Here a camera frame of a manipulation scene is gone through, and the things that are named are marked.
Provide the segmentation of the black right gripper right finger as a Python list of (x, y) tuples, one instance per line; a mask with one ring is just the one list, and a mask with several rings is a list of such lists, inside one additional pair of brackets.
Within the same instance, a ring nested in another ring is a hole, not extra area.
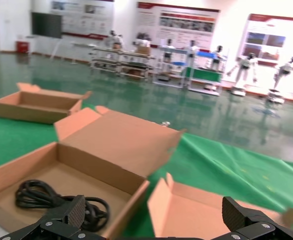
[(230, 232), (214, 240), (293, 240), (293, 230), (260, 210), (241, 206), (230, 196), (222, 198), (222, 220)]

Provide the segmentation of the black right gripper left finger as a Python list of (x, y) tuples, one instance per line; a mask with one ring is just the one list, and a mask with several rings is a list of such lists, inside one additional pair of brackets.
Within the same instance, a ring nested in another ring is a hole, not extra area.
[(62, 206), (49, 209), (36, 223), (2, 236), (1, 240), (88, 240), (82, 230), (85, 197), (77, 195)]

